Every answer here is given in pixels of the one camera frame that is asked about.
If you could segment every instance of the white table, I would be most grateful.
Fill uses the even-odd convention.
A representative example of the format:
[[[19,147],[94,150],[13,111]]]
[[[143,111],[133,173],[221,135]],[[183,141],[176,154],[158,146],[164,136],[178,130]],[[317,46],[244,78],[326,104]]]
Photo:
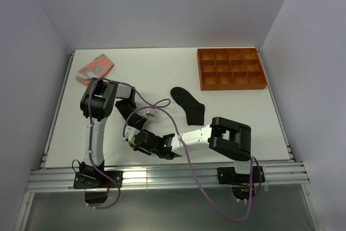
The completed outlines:
[[[179,86],[188,90],[205,105],[204,123],[222,116],[248,124],[252,128],[251,153],[260,161],[289,160],[289,153],[268,90],[200,91],[197,48],[77,50],[65,86],[61,106],[49,144],[46,168],[71,167],[73,159],[81,160],[85,146],[83,113],[79,103],[86,87],[75,79],[77,71],[100,54],[115,64],[107,78],[134,85],[147,101],[155,103],[171,98],[170,90]],[[144,103],[136,97],[137,107]],[[200,126],[188,126],[184,110],[174,101],[167,111],[176,120],[181,133]],[[121,139],[124,120],[114,108],[104,134],[106,166],[147,166],[186,163],[186,157],[168,161],[132,151]],[[145,128],[156,135],[174,133],[168,117],[158,112],[148,118]],[[230,159],[212,150],[191,153],[193,163],[228,162]]]

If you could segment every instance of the wooden tray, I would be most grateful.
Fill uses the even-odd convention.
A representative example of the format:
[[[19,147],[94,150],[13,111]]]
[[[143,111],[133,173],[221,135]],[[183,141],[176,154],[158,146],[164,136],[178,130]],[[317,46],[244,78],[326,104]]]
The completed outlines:
[[[198,49],[201,90],[264,89],[267,81],[255,48]]]

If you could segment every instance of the white wall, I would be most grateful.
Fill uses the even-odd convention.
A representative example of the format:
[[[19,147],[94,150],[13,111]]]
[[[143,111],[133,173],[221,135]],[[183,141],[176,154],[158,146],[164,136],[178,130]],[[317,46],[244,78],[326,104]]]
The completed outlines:
[[[346,226],[346,0],[286,0],[263,50],[294,155],[324,222]]]
[[[12,230],[43,154],[68,53],[38,0],[0,6],[0,229]]]
[[[70,49],[261,46],[284,0],[40,0]]]

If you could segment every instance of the purple hose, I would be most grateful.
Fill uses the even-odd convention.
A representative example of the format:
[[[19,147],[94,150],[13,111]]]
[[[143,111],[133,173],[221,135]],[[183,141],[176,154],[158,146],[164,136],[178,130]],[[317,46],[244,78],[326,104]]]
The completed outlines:
[[[94,90],[95,90],[95,87],[96,87],[96,85],[97,85],[97,82],[99,82],[100,80],[107,80],[107,79],[105,79],[105,78],[99,78],[99,79],[97,79],[97,80],[95,81],[95,83],[93,84],[91,90],[90,90],[89,97],[92,96],[92,93],[93,93]],[[180,135],[180,133],[179,133],[178,126],[177,126],[175,120],[173,119],[173,117],[172,117],[167,111],[165,111],[165,110],[163,109],[163,108],[167,107],[167,106],[170,104],[170,99],[166,98],[166,99],[161,100],[161,101],[158,101],[158,102],[156,102],[154,105],[152,105],[152,104],[150,104],[149,102],[147,102],[147,101],[139,94],[139,92],[138,92],[133,86],[131,86],[131,85],[127,84],[127,83],[122,83],[122,82],[117,82],[117,81],[113,81],[113,82],[118,83],[118,84],[119,84],[119,83],[120,83],[120,84],[125,84],[125,85],[127,85],[127,86],[133,88],[133,89],[136,91],[136,93],[139,95],[139,97],[148,105],[148,106],[146,106],[146,107],[137,108],[135,111],[133,111],[133,112],[128,116],[128,118],[127,118],[126,121],[125,121],[124,128],[123,128],[123,137],[125,136],[125,130],[126,130],[127,123],[128,123],[128,121],[130,120],[131,116],[132,116],[134,113],[136,113],[136,112],[138,112],[138,111],[140,111],[140,110],[146,109],[146,108],[153,108],[153,109],[157,109],[157,110],[160,110],[160,111],[164,112],[164,113],[169,117],[169,119],[171,119],[171,121],[172,121],[172,123],[173,123],[173,126],[174,126],[174,128],[175,128],[175,131],[176,131],[176,133],[177,133],[177,135],[178,135],[178,138],[180,139],[180,141],[182,142],[182,144],[183,144],[183,146],[184,146],[184,150],[185,150],[185,153],[186,153],[186,157],[187,157],[187,160],[188,160],[188,165],[189,165],[190,171],[191,171],[191,173],[192,173],[192,176],[193,176],[193,178],[194,178],[194,180],[195,180],[197,186],[199,187],[200,191],[202,192],[202,194],[203,194],[203,195],[205,196],[205,198],[209,201],[209,203],[210,203],[210,204],[211,204],[222,216],[224,216],[226,219],[228,219],[229,221],[232,221],[232,222],[236,222],[236,223],[242,223],[242,222],[244,222],[244,221],[248,218],[248,216],[249,216],[249,214],[250,214],[250,210],[251,210],[251,203],[252,203],[252,194],[251,194],[251,193],[252,193],[252,189],[249,189],[249,204],[248,204],[248,209],[247,209],[247,212],[246,212],[246,214],[244,215],[244,217],[243,217],[242,219],[235,219],[235,218],[229,216],[228,214],[226,214],[226,213],[225,213],[225,212],[224,212],[224,211],[223,211],[223,210],[222,210],[222,209],[221,209],[210,197],[209,197],[209,195],[206,193],[206,191],[203,189],[202,185],[200,184],[200,182],[199,182],[199,180],[198,180],[198,178],[197,178],[197,176],[196,176],[196,173],[195,173],[195,171],[194,171],[194,169],[193,169],[193,167],[192,167],[192,163],[191,163],[189,151],[188,151],[188,149],[187,149],[187,145],[186,145],[186,143],[182,140],[182,138],[180,138],[181,135]],[[91,100],[91,99],[89,99],[89,102],[88,102],[88,111],[89,111],[89,115],[91,115],[91,102],[90,102],[90,100]],[[164,105],[164,106],[157,106],[157,104],[159,104],[159,103],[161,103],[161,102],[163,102],[163,101],[169,101],[169,103],[166,104],[166,105]],[[91,126],[90,126],[90,135],[89,135],[89,150],[91,150],[91,147],[92,147],[92,118],[91,118],[91,117],[90,117],[90,124],[91,124]],[[101,172],[99,169],[96,168],[96,166],[95,166],[95,164],[94,164],[94,161],[93,161],[93,159],[92,159],[91,154],[89,154],[89,158],[90,158],[90,161],[91,161],[91,163],[92,163],[92,166],[93,166],[100,174],[102,174],[103,176],[105,176],[108,180],[112,181],[112,182],[118,187],[119,193],[118,193],[118,198],[116,199],[115,202],[113,202],[112,204],[110,204],[110,205],[108,205],[108,206],[105,206],[105,207],[95,207],[95,208],[97,208],[97,209],[109,208],[109,207],[113,206],[113,205],[119,200],[119,198],[120,198],[120,188],[119,188],[118,184],[117,184],[114,180],[112,180],[110,177],[108,177],[106,174],[104,174],[103,172]],[[256,163],[257,163],[257,165],[258,165],[258,162],[257,162],[256,158],[254,158],[254,157],[252,156],[252,157],[251,157],[251,160],[250,160],[250,181],[249,181],[249,183],[252,183],[252,166],[253,166],[253,160],[255,160]],[[261,181],[260,181],[259,186],[258,186],[258,191],[260,190],[260,187],[261,187]]]

